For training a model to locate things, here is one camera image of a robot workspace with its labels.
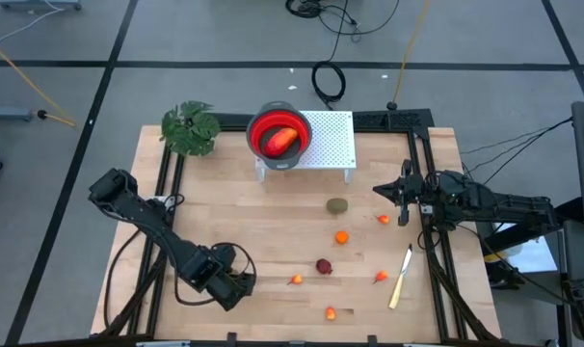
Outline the green plant in white pot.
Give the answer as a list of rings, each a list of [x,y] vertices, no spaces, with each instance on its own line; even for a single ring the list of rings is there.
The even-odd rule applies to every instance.
[[[160,141],[182,156],[210,154],[221,132],[212,109],[212,105],[195,100],[175,105],[162,118]]]

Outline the grey stand base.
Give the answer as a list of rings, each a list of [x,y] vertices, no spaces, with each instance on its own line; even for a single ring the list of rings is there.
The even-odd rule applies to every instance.
[[[28,108],[0,107],[0,120],[30,121],[33,117],[33,112]]]
[[[10,9],[16,6],[46,6],[52,10],[73,8],[75,11],[82,10],[81,0],[0,0],[0,7]]]

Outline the red toy fruit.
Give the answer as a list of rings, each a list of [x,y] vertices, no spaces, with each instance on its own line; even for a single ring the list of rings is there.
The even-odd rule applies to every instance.
[[[298,131],[294,128],[281,128],[266,142],[263,152],[268,157],[278,157],[286,152],[298,137]]]

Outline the red collapsible bowl grey rim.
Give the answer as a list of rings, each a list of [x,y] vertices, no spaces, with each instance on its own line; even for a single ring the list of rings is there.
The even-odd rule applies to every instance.
[[[280,148],[278,153],[268,150],[268,143],[284,129],[295,130],[297,135],[288,146]],[[312,140],[312,128],[309,120],[291,104],[284,101],[272,101],[262,106],[250,120],[246,138],[253,154],[271,170],[286,171],[298,165]]]

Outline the black aluminium table frame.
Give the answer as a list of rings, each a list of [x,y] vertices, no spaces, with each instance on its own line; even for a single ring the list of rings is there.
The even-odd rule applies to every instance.
[[[141,304],[139,333],[157,339],[223,340],[237,333],[239,342],[365,342],[373,334],[382,343],[437,343],[456,337],[454,307],[433,300],[427,256],[417,248],[421,230],[417,208],[404,227],[382,225],[376,216],[394,219],[399,210],[377,195],[374,186],[395,180],[402,162],[420,152],[396,132],[419,120],[416,111],[354,120],[357,167],[350,183],[340,170],[268,172],[260,182],[254,157],[242,132],[221,133],[215,150],[178,164],[166,156],[156,125],[141,129],[131,173],[141,196],[155,192],[160,172],[168,187],[178,187],[184,202],[173,228],[199,244],[232,242],[238,270],[256,269],[251,296],[225,311],[171,273],[153,284]],[[330,214],[326,202],[343,198],[346,212]],[[346,244],[335,235],[346,231]],[[409,244],[413,255],[396,309],[387,307]],[[325,258],[330,275],[315,267]],[[374,282],[380,271],[388,279]],[[288,282],[301,275],[301,284]],[[326,318],[333,307],[334,320]]]

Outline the white perforated shelf riser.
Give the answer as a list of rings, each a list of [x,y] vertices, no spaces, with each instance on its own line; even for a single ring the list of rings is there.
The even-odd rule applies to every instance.
[[[293,169],[341,170],[350,183],[357,167],[353,113],[350,111],[299,111],[312,128],[312,140],[300,162]],[[256,157],[255,169],[262,182],[268,169]]]

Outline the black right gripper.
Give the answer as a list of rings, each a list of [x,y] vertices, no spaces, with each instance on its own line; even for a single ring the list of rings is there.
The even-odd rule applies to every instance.
[[[392,203],[399,203],[398,225],[400,227],[406,226],[409,222],[410,203],[416,203],[421,209],[421,214],[428,220],[428,224],[435,227],[437,221],[433,205],[437,201],[437,187],[438,173],[436,171],[429,171],[425,176],[421,173],[413,173],[411,159],[405,159],[399,178],[374,186],[372,190]]]

